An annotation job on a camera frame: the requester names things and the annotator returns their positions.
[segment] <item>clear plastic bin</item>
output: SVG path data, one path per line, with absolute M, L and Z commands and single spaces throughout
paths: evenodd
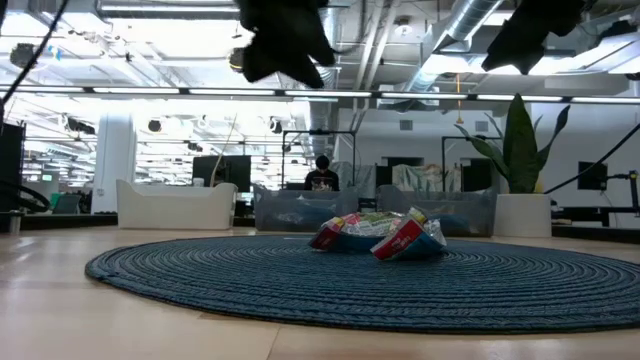
M 488 189 L 483 193 L 411 192 L 394 185 L 377 190 L 378 211 L 406 213 L 411 207 L 422 211 L 429 219 L 439 219 L 445 236 L 491 236 L 497 194 Z
M 335 216 L 358 211 L 354 188 L 339 192 L 270 191 L 254 185 L 253 196 L 260 231 L 315 232 Z

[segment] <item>white planter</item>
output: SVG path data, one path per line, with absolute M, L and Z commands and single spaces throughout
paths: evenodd
M 494 236 L 551 237 L 551 202 L 543 194 L 500 194 Z

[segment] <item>person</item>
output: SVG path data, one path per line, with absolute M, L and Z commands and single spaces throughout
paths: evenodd
M 321 155 L 316 159 L 316 170 L 307 174 L 304 189 L 312 191 L 340 191 L 338 174 L 329 170 L 329 158 Z

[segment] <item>potted plant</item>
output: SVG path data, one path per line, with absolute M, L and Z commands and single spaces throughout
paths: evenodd
M 463 127 L 456 125 L 480 154 L 491 159 L 498 173 L 509 184 L 509 193 L 498 195 L 494 235 L 551 236 L 550 199 L 544 194 L 534 194 L 534 190 L 540 171 L 547 163 L 551 145 L 567 125 L 569 108 L 567 106 L 560 112 L 549 144 L 540 151 L 534 125 L 519 94 L 515 95 L 509 106 L 504 135 L 491 119 L 502 138 L 502 150 L 492 142 L 469 135 Z

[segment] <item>computer screen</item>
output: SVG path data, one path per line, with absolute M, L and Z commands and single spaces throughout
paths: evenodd
M 193 178 L 204 179 L 204 186 L 211 183 L 211 173 L 218 161 L 217 156 L 200 156 L 193 159 Z M 223 156 L 216 170 L 215 181 L 228 182 L 238 187 L 238 192 L 251 191 L 251 156 Z
M 580 161 L 578 163 L 578 173 L 587 170 L 594 163 Z M 589 172 L 578 178 L 578 190 L 607 190 L 607 165 L 598 164 Z

